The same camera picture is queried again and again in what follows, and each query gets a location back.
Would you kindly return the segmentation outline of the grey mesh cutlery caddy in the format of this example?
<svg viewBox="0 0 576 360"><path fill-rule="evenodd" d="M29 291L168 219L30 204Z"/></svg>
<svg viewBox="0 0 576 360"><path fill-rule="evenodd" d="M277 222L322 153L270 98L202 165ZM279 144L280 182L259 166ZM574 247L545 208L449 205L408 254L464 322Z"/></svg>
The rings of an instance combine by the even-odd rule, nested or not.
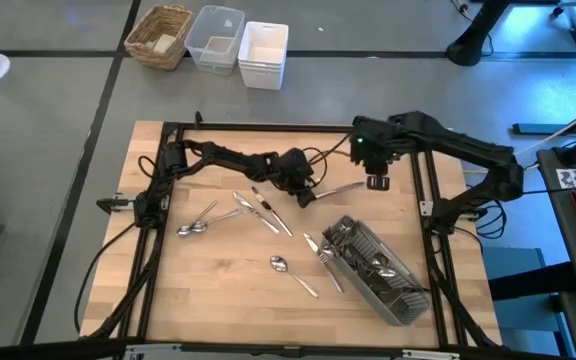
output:
<svg viewBox="0 0 576 360"><path fill-rule="evenodd" d="M362 222L344 216L331 226L355 221ZM382 320L391 326L410 326L429 310L429 290L386 243L364 222L362 223L364 241L361 245L341 248L335 252L324 238L326 228L322 233L320 249ZM385 266L370 264L370 260L377 253L383 254L388 259ZM383 278L377 274L377 269L380 267L394 269L398 276Z"/></svg>

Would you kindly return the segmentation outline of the silver metal bracket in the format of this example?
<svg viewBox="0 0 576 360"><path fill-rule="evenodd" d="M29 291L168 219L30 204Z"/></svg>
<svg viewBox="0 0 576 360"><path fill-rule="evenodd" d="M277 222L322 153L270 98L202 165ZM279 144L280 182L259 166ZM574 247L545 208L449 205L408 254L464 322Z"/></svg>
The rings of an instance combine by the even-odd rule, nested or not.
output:
<svg viewBox="0 0 576 360"><path fill-rule="evenodd" d="M402 351L402 358L415 360L461 360L458 353L412 349L404 349Z"/></svg>
<svg viewBox="0 0 576 360"><path fill-rule="evenodd" d="M181 352L179 343L133 344L125 348L126 360L143 360L145 355Z"/></svg>

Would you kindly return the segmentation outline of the black floor pedestal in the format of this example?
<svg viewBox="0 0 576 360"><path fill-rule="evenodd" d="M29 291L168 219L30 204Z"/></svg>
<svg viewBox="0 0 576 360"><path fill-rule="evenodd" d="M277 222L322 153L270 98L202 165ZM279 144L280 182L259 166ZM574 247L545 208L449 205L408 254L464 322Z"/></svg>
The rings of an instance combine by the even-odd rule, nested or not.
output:
<svg viewBox="0 0 576 360"><path fill-rule="evenodd" d="M474 66L482 57L482 47L499 18L509 6L509 0L484 0L480 10L471 18L462 0L451 0L456 10L470 21L469 27L451 44L445 55L454 64Z"/></svg>

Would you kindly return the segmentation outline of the white plastic bin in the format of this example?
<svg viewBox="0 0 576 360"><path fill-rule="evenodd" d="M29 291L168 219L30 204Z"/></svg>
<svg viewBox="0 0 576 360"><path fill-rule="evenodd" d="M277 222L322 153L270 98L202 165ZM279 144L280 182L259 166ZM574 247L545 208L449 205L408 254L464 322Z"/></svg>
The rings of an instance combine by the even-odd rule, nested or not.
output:
<svg viewBox="0 0 576 360"><path fill-rule="evenodd" d="M288 40L288 25L255 21L246 23L237 60L248 88L281 89Z"/></svg>

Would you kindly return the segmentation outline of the beige paper pad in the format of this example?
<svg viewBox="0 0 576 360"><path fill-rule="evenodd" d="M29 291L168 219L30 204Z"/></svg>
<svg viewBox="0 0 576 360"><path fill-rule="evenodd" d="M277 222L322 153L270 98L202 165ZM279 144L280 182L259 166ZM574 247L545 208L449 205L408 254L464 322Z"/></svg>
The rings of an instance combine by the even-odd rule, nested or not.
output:
<svg viewBox="0 0 576 360"><path fill-rule="evenodd" d="M155 53L164 54L169 47L175 42L176 37L169 34L161 34L159 38L152 43L152 50Z"/></svg>

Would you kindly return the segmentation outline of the black desk crossbar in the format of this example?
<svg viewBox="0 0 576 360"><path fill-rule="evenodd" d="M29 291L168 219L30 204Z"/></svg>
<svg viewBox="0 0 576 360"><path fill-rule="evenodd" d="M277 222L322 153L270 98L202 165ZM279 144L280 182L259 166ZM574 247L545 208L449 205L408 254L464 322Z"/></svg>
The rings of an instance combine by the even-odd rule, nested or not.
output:
<svg viewBox="0 0 576 360"><path fill-rule="evenodd" d="M576 292L576 275L571 262L490 279L492 299L508 300L557 292Z"/></svg>

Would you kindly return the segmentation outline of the wicker basket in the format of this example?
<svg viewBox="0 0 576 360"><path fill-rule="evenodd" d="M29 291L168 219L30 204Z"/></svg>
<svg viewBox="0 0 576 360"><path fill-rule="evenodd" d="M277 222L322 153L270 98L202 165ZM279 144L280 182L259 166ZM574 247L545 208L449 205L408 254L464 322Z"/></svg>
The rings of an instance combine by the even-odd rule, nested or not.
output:
<svg viewBox="0 0 576 360"><path fill-rule="evenodd" d="M193 13L182 5L156 5L135 25L124 41L124 47L141 64L156 70L172 71L186 54L184 41L192 22ZM152 50L152 43L161 34L176 37L164 54Z"/></svg>

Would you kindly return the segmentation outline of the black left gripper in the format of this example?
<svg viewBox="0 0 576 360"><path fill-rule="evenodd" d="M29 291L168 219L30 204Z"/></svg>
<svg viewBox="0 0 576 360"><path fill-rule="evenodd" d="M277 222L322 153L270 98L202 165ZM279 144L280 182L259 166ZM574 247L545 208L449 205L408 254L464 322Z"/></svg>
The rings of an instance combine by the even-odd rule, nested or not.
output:
<svg viewBox="0 0 576 360"><path fill-rule="evenodd" d="M277 184L284 191L298 192L296 198L301 208L306 208L317 199L315 192L310 189L314 185L314 170L301 149L291 148L280 155L277 167Z"/></svg>

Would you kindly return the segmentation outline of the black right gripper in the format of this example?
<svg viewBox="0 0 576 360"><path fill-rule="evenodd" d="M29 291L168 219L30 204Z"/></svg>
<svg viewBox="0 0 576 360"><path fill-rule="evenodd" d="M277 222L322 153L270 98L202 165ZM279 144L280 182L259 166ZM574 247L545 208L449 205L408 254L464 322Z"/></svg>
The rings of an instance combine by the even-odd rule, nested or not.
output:
<svg viewBox="0 0 576 360"><path fill-rule="evenodd" d="M352 122L350 136L350 159L362 164L369 175L366 187L369 190L387 191L390 188L389 163L394 151L389 148L395 139L395 127L386 121L365 116L356 116Z"/></svg>

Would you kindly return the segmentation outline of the black floor foot bar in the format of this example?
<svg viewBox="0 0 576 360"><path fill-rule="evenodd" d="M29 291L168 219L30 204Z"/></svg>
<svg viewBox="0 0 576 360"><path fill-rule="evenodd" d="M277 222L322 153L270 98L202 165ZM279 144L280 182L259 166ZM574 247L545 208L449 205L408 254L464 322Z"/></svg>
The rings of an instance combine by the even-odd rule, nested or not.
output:
<svg viewBox="0 0 576 360"><path fill-rule="evenodd" d="M515 135L552 135L564 129L561 124L535 124L535 123L515 123L511 126L511 132ZM576 134L576 131L567 129L565 134Z"/></svg>

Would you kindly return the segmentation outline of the silver metal knife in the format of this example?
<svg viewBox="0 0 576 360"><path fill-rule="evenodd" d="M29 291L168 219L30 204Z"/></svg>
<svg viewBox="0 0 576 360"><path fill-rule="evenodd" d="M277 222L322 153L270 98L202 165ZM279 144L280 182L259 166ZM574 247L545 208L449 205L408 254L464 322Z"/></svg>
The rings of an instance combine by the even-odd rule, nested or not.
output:
<svg viewBox="0 0 576 360"><path fill-rule="evenodd" d="M337 277L335 276L335 274L332 271L332 268L328 264L329 259L328 259L327 255L322 252L322 250L319 248L319 245L313 240L313 238L309 234L304 233L303 237L306 240L306 242L308 243L309 247L312 249L312 251L317 256L319 261L322 263L324 268L326 269L326 271L327 271L332 283L336 287L337 291L340 293L343 293L344 289L343 289L340 281L337 279Z"/></svg>
<svg viewBox="0 0 576 360"><path fill-rule="evenodd" d="M244 209L254 215L259 221L261 221L272 233L278 235L280 230L269 220L267 220L250 202L248 202L241 194L236 191L232 192L234 200L241 205Z"/></svg>
<svg viewBox="0 0 576 360"><path fill-rule="evenodd" d="M324 191L322 193L316 194L315 199L319 200L319 199L322 199L324 197L344 193L344 192L347 192L347 191L350 191L353 189L364 187L364 185L365 185L365 183L363 181L353 182L350 184L343 185L341 187L337 187L337 188L332 189L332 190L328 190L328 191Z"/></svg>
<svg viewBox="0 0 576 360"><path fill-rule="evenodd" d="M257 199L257 201L267 210L271 213L271 215L275 218L275 220L279 223L279 225L282 227L282 229L286 232L286 234L289 237L293 237L293 232L290 230L290 228L287 226L287 224L282 220L282 218L279 216L279 214L274 210L274 208L269 204L269 202L266 200L266 198L259 192L259 190L255 187L252 186L251 190L254 193L255 198Z"/></svg>

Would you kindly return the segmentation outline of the black front crossbar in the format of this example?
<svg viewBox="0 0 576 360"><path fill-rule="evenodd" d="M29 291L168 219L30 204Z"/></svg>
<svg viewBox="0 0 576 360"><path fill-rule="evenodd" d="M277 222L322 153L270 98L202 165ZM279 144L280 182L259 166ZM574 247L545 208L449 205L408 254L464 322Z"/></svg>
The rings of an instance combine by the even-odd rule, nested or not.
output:
<svg viewBox="0 0 576 360"><path fill-rule="evenodd" d="M124 356L125 348L133 344L153 344L143 338L82 338L75 341L10 345L0 347L0 360L99 360ZM333 347L297 345L250 345L217 343L179 343L181 352L242 353L253 356L274 355L297 359L305 356L349 356L402 358L404 349L458 353L461 360L576 360L576 358L515 352L501 347L479 348L447 345L436 349L398 347Z"/></svg>

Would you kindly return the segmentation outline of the clear plastic bin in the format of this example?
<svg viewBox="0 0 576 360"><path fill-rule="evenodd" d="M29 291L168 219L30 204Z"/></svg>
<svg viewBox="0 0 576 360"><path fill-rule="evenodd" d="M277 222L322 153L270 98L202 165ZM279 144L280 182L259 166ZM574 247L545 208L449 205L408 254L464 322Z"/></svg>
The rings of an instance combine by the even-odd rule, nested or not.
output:
<svg viewBox="0 0 576 360"><path fill-rule="evenodd" d="M204 6L184 41L199 70L230 75L237 62L245 14L217 5Z"/></svg>

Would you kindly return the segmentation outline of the black table clamp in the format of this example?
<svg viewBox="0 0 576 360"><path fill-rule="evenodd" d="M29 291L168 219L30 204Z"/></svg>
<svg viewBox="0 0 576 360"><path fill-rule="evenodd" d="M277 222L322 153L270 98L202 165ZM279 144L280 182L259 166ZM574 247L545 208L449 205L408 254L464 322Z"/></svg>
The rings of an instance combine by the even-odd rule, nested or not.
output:
<svg viewBox="0 0 576 360"><path fill-rule="evenodd" d="M488 208L484 207L468 207L464 208L459 215L459 220L468 220L475 222L488 214Z"/></svg>
<svg viewBox="0 0 576 360"><path fill-rule="evenodd" d="M96 205L105 213L112 214L134 208L134 199L125 197L102 198L96 201Z"/></svg>

